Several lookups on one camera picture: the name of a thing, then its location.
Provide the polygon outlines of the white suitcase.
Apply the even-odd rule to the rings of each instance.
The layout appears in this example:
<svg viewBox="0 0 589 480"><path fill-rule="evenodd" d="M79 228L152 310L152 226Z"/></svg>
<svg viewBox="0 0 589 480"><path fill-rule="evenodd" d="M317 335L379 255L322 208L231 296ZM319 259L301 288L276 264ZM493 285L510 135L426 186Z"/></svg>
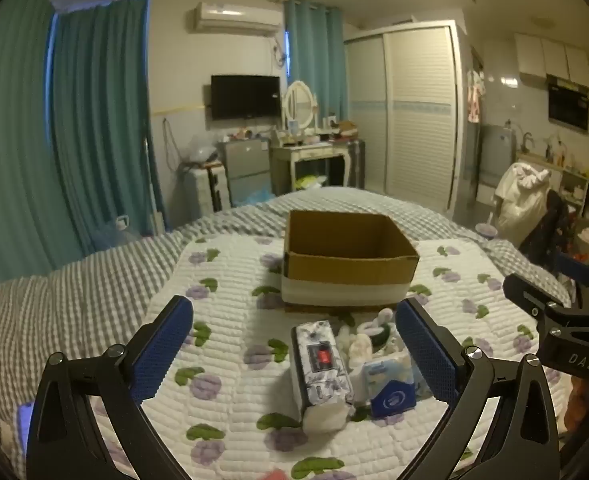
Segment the white suitcase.
<svg viewBox="0 0 589 480"><path fill-rule="evenodd" d="M232 208L226 169L219 162L185 169L183 187L190 221Z"/></svg>

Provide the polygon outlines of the dark suitcase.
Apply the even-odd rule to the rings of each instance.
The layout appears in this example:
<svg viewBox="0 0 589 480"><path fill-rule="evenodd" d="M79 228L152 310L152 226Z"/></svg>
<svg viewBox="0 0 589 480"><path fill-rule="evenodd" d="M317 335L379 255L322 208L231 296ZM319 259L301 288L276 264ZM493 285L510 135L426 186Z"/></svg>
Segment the dark suitcase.
<svg viewBox="0 0 589 480"><path fill-rule="evenodd" d="M365 142L360 139L347 142L349 151L349 186L351 188L365 188Z"/></svg>

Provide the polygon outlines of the grey mini fridge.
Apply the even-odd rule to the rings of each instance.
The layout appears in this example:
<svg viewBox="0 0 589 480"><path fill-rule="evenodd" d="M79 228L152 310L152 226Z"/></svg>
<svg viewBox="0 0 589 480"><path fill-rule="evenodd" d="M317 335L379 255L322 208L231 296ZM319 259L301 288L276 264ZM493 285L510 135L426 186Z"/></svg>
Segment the grey mini fridge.
<svg viewBox="0 0 589 480"><path fill-rule="evenodd" d="M222 142L218 151L226 168L231 201L260 188L273 192L270 142L262 138Z"/></svg>

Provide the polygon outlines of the white floral quilted mat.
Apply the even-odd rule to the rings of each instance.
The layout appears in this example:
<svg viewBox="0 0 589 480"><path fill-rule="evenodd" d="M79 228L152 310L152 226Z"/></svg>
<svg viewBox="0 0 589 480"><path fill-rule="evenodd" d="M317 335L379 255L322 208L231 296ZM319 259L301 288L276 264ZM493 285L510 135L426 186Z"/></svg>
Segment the white floral quilted mat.
<svg viewBox="0 0 589 480"><path fill-rule="evenodd" d="M445 412L390 311L287 308L280 240L188 244L144 300L172 297L191 330L154 398L154 429L195 479L392 479Z"/></svg>

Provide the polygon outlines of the drink cup with straw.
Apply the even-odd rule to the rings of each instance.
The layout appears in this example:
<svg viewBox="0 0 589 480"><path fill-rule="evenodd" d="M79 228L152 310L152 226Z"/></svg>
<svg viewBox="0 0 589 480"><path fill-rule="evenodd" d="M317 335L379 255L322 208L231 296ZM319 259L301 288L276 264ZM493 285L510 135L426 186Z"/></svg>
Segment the drink cup with straw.
<svg viewBox="0 0 589 480"><path fill-rule="evenodd" d="M487 240L493 240L498 236L498 230L495 226L495 214L491 211L486 220L475 225L477 234L480 234Z"/></svg>

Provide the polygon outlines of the white upper cabinets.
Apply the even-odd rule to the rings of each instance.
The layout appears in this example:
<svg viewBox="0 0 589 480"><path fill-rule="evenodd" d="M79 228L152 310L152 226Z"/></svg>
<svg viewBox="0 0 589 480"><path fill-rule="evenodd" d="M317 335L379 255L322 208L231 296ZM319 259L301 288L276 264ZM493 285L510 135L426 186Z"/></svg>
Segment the white upper cabinets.
<svg viewBox="0 0 589 480"><path fill-rule="evenodd" d="M560 78L589 88L589 61L584 50L524 34L515 34L515 50L521 78L535 84Z"/></svg>

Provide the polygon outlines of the white vanity table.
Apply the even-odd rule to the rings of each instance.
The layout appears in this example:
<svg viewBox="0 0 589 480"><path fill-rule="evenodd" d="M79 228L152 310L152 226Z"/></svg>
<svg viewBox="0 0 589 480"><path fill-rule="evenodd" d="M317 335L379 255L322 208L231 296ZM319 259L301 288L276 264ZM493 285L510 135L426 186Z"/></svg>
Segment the white vanity table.
<svg viewBox="0 0 589 480"><path fill-rule="evenodd" d="M340 158L343 162L343 188L349 186L352 170L352 156L346 142L319 142L298 146L272 146L270 148L270 177L272 190L277 196L294 192L296 189L296 165L303 162L322 160L329 168L329 160Z"/></svg>

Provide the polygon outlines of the teal curtain right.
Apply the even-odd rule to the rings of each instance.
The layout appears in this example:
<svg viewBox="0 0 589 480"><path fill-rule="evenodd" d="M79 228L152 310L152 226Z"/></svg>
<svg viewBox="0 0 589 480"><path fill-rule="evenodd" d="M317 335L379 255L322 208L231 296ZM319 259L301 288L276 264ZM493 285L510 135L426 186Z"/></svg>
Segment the teal curtain right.
<svg viewBox="0 0 589 480"><path fill-rule="evenodd" d="M289 46L288 81L303 81L316 96L320 117L349 115L343 13L309 0L284 3Z"/></svg>

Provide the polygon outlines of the black range hood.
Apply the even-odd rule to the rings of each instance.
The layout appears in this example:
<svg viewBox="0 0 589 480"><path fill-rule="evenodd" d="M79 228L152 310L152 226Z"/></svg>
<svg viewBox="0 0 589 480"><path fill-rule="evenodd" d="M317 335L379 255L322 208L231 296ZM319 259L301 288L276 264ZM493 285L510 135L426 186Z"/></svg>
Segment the black range hood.
<svg viewBox="0 0 589 480"><path fill-rule="evenodd" d="M555 76L547 78L547 89L549 122L587 134L588 91L579 84Z"/></svg>

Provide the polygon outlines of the white sliding wardrobe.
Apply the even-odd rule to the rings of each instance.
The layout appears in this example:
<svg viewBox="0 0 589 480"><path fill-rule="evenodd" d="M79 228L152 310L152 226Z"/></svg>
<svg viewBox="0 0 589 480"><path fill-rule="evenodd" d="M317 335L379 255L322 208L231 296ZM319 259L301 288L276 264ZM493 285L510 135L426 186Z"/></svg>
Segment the white sliding wardrobe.
<svg viewBox="0 0 589 480"><path fill-rule="evenodd" d="M349 119L365 144L364 187L452 216L462 166L461 33L453 20L345 42Z"/></svg>

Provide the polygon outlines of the white socks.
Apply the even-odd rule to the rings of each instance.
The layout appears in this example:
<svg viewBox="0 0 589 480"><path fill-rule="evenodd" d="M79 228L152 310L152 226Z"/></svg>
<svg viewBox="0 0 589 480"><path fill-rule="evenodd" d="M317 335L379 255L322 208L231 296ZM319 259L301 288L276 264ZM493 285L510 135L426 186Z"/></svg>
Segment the white socks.
<svg viewBox="0 0 589 480"><path fill-rule="evenodd" d="M333 330L337 348L351 374L360 372L366 363L390 356L405 348L394 327L394 311L382 309L371 320L357 324L352 315L343 313Z"/></svg>

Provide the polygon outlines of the large tissue pack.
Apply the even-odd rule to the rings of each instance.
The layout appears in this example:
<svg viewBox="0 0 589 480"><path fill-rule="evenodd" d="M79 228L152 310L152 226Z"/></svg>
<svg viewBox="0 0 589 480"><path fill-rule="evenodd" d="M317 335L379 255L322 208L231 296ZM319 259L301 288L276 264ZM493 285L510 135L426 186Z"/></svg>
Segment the large tissue pack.
<svg viewBox="0 0 589 480"><path fill-rule="evenodd" d="M293 396L304 434L341 431L355 412L354 390L330 323L294 326L289 356Z"/></svg>

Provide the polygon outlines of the brown cardboard box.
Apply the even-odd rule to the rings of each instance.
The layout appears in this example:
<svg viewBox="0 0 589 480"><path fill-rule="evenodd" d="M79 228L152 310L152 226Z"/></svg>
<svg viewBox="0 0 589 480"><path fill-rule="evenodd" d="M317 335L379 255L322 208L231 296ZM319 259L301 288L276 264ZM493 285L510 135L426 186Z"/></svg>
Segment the brown cardboard box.
<svg viewBox="0 0 589 480"><path fill-rule="evenodd" d="M403 300L420 256L384 214L288 214L281 297L298 309L366 310Z"/></svg>

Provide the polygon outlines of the blue plastic bag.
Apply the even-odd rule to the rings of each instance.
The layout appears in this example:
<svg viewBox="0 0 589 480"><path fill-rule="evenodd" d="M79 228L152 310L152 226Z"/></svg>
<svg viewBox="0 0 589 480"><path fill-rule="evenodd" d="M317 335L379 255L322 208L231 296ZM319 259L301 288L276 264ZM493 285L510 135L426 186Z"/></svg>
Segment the blue plastic bag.
<svg viewBox="0 0 589 480"><path fill-rule="evenodd" d="M275 197L276 195L272 191L267 190L267 188L260 188L259 190L253 191L249 194L237 196L232 200L232 206L243 207L256 205L267 202L267 200L272 200Z"/></svg>

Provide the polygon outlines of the grey checked bed cover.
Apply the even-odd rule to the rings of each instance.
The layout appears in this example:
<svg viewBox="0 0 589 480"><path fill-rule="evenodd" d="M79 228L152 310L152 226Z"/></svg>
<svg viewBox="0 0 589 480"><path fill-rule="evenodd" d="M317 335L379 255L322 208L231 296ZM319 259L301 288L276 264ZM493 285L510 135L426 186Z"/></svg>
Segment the grey checked bed cover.
<svg viewBox="0 0 589 480"><path fill-rule="evenodd" d="M485 240L442 214L352 188L280 196L0 284L0 422L25 471L19 410L36 396L48 356L96 356L124 342L168 299L188 297L195 327L145 412L196 479L393 479L441 418L444 405L381 420L358 410L331 436L304 434L292 397L290 330L279 263L288 214L384 214L420 261L409 292L463 344L516 360L537 348L534 323L501 291L518 273L550 295L567 292L505 240Z"/></svg>

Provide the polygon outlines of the black wall television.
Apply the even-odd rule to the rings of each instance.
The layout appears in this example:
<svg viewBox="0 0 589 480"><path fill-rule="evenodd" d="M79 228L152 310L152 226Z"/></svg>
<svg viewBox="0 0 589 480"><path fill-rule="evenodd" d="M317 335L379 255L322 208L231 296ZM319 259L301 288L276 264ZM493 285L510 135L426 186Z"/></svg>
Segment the black wall television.
<svg viewBox="0 0 589 480"><path fill-rule="evenodd" d="M211 115L214 120L279 117L280 79L276 76L213 75Z"/></svg>

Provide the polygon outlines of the oval vanity mirror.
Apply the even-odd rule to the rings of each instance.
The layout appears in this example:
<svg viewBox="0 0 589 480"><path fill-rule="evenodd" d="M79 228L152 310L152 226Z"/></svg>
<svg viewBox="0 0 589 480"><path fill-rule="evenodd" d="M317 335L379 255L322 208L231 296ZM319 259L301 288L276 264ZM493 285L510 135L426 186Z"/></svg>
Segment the oval vanity mirror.
<svg viewBox="0 0 589 480"><path fill-rule="evenodd" d="M281 99L284 128L293 136L318 128L318 103L316 96L302 80L289 84Z"/></svg>

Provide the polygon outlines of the teal curtain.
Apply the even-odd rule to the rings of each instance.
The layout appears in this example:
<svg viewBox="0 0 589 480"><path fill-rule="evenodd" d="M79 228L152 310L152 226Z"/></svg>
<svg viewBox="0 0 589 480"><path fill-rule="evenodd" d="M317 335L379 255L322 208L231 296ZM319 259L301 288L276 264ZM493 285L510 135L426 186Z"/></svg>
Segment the teal curtain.
<svg viewBox="0 0 589 480"><path fill-rule="evenodd" d="M165 228L149 0L0 0L0 283Z"/></svg>
<svg viewBox="0 0 589 480"><path fill-rule="evenodd" d="M316 96L320 117L349 115L343 13L309 0L284 3L289 46L288 81L303 81Z"/></svg>

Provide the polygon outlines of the white air conditioner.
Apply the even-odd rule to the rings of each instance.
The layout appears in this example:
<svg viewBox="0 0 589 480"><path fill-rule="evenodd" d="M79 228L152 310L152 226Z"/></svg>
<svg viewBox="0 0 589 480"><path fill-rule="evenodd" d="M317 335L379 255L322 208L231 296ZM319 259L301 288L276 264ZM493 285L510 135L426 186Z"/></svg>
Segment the white air conditioner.
<svg viewBox="0 0 589 480"><path fill-rule="evenodd" d="M281 24L281 14L276 10L206 2L200 2L195 8L196 29L209 32L270 36L279 32Z"/></svg>

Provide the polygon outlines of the white jacket on chair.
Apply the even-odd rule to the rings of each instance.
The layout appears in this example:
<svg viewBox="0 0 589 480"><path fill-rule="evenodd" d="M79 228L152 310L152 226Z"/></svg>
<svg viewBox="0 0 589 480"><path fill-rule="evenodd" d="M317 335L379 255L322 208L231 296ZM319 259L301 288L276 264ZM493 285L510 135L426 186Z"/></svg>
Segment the white jacket on chair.
<svg viewBox="0 0 589 480"><path fill-rule="evenodd" d="M494 192L494 226L501 238L519 247L547 212L550 171L516 162Z"/></svg>

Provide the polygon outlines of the teal curtain left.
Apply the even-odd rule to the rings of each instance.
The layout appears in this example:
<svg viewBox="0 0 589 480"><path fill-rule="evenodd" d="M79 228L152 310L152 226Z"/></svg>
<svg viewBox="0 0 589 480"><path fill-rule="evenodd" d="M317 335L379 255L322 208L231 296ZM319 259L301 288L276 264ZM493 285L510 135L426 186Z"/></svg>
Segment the teal curtain left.
<svg viewBox="0 0 589 480"><path fill-rule="evenodd" d="M149 0L0 0L0 283L165 228Z"/></svg>

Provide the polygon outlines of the small blue tissue pack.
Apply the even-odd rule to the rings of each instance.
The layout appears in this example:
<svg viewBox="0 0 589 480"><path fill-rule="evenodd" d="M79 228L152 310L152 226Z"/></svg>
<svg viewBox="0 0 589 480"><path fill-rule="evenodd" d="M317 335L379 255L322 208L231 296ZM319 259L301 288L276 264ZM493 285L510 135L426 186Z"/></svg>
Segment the small blue tissue pack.
<svg viewBox="0 0 589 480"><path fill-rule="evenodd" d="M393 353L366 362L363 376L374 419L387 419L416 408L413 365L408 354Z"/></svg>

